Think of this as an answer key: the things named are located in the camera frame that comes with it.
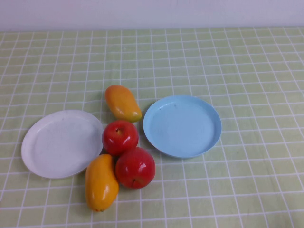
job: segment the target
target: white wall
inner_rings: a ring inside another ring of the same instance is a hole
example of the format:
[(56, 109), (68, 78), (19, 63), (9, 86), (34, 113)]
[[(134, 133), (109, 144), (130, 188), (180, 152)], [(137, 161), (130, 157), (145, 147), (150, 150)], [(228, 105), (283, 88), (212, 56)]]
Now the white wall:
[(0, 30), (304, 25), (304, 0), (0, 0)]

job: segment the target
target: table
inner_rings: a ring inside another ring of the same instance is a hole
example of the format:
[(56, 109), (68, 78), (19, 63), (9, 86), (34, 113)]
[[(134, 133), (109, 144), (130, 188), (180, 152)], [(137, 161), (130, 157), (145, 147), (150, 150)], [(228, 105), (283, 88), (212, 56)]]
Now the table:
[[(0, 33), (0, 77), (0, 227), (304, 227), (302, 27)], [(137, 123), (155, 178), (93, 213), (84, 172), (38, 177), (20, 147), (60, 110), (106, 126), (114, 118), (103, 91), (113, 84), (131, 89), (143, 113), (165, 96), (197, 96), (223, 133), (204, 156), (180, 160), (156, 151)]]

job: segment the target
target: white plate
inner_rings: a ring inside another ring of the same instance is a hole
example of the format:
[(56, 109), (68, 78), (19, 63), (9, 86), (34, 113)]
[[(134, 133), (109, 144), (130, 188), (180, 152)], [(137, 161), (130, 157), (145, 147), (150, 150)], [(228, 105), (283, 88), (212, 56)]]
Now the white plate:
[(21, 147), (23, 162), (46, 178), (65, 178), (84, 170), (102, 148), (103, 126), (87, 112), (66, 110), (35, 123)]

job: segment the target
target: fake fruit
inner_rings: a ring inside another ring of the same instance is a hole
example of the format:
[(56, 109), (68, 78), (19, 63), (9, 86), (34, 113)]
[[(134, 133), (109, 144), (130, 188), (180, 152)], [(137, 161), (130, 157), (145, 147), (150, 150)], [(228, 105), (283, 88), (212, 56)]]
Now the fake fruit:
[(112, 85), (106, 89), (105, 99), (117, 119), (132, 123), (141, 119), (142, 112), (128, 88), (121, 85)]
[(119, 156), (124, 151), (133, 149), (138, 143), (136, 127), (126, 120), (116, 120), (105, 128), (102, 141), (104, 149), (113, 156)]
[(131, 189), (143, 188), (155, 176), (154, 159), (142, 148), (128, 150), (118, 158), (115, 174), (118, 182), (123, 186)]
[(99, 155), (87, 167), (85, 174), (85, 198), (88, 207), (94, 211), (108, 209), (116, 199), (119, 188), (112, 156)]

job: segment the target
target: yellow mango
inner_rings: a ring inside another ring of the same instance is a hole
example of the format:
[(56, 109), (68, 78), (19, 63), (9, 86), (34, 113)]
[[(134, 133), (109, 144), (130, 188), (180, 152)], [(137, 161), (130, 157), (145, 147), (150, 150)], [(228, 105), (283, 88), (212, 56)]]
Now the yellow mango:
[(117, 119), (132, 123), (141, 119), (142, 112), (128, 88), (121, 85), (112, 85), (106, 89), (105, 99)]
[(108, 209), (118, 194), (118, 182), (114, 173), (114, 160), (109, 154), (101, 154), (85, 172), (85, 198), (94, 211)]

